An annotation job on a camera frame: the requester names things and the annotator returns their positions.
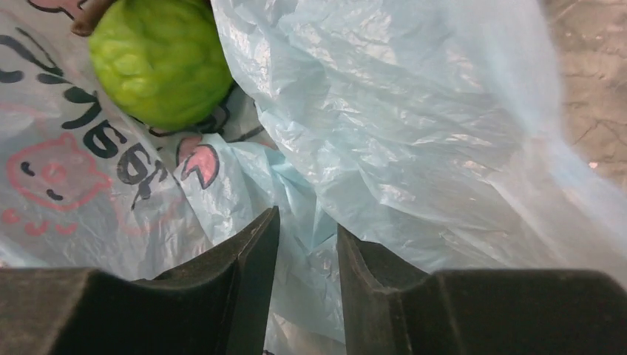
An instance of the green ball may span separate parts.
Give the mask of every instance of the green ball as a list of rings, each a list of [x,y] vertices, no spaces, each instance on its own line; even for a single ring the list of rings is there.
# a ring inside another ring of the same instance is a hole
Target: green ball
[[[89,51],[113,102],[160,129],[203,120],[233,82],[205,0],[117,0]]]

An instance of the green fruit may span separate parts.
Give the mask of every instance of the green fruit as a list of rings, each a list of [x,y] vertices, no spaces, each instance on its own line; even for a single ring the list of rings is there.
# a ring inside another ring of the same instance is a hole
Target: green fruit
[[[203,120],[233,82],[205,0],[117,0],[89,51],[107,95],[156,128]]]

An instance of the bumpy green surface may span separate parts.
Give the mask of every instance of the bumpy green surface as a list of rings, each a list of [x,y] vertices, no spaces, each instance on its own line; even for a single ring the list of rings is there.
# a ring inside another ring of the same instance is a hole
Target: bumpy green surface
[[[201,121],[233,81],[204,0],[118,0],[89,50],[107,95],[161,129]]]

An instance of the round green object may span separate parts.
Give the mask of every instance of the round green object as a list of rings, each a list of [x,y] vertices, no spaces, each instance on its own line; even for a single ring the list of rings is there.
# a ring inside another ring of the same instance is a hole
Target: round green object
[[[89,51],[113,102],[160,129],[203,120],[233,82],[205,0],[117,0]]]

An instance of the green vegetable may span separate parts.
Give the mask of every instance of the green vegetable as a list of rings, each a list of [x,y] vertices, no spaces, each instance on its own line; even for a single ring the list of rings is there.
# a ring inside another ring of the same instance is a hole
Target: green vegetable
[[[107,95],[160,129],[203,120],[233,82],[204,0],[118,0],[89,50]]]

